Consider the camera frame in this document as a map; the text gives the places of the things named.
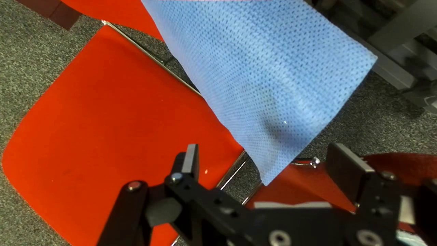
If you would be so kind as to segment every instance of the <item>blue towel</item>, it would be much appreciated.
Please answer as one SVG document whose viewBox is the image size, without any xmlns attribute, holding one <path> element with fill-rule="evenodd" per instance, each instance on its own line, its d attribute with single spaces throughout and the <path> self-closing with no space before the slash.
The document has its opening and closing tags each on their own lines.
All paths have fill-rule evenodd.
<svg viewBox="0 0 437 246">
<path fill-rule="evenodd" d="M 172 54 L 270 183 L 375 56 L 303 0 L 143 0 Z"/>
</svg>

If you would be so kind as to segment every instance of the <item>bolt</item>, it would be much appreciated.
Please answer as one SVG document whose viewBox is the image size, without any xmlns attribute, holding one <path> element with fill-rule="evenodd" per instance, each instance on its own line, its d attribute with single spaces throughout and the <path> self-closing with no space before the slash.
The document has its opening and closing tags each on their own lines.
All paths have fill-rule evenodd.
<svg viewBox="0 0 437 246">
<path fill-rule="evenodd" d="M 394 176 L 392 172 L 388 172 L 388 170 L 384 170 L 384 172 L 382 172 L 382 176 L 384 176 L 385 179 L 388 179 L 388 180 L 394 180 L 394 179 L 396 179 L 396 176 Z"/>
<path fill-rule="evenodd" d="M 169 181 L 177 184 L 181 180 L 183 174 L 180 172 L 175 172 L 169 176 Z"/>
<path fill-rule="evenodd" d="M 127 184 L 127 190 L 128 191 L 135 191 L 135 190 L 138 190 L 140 187 L 140 181 L 138 181 L 138 180 L 135 180 L 135 181 L 130 181 L 128 184 Z"/>
<path fill-rule="evenodd" d="M 313 157 L 311 159 L 310 159 L 310 165 L 313 166 L 313 168 L 317 168 L 317 165 L 319 165 L 322 161 L 318 158 L 318 157 Z"/>
<path fill-rule="evenodd" d="M 384 246 L 381 236 L 368 229 L 356 231 L 356 239 L 362 246 Z"/>
<path fill-rule="evenodd" d="M 291 236 L 281 229 L 274 229 L 269 235 L 270 246 L 291 246 L 292 239 Z"/>
</svg>

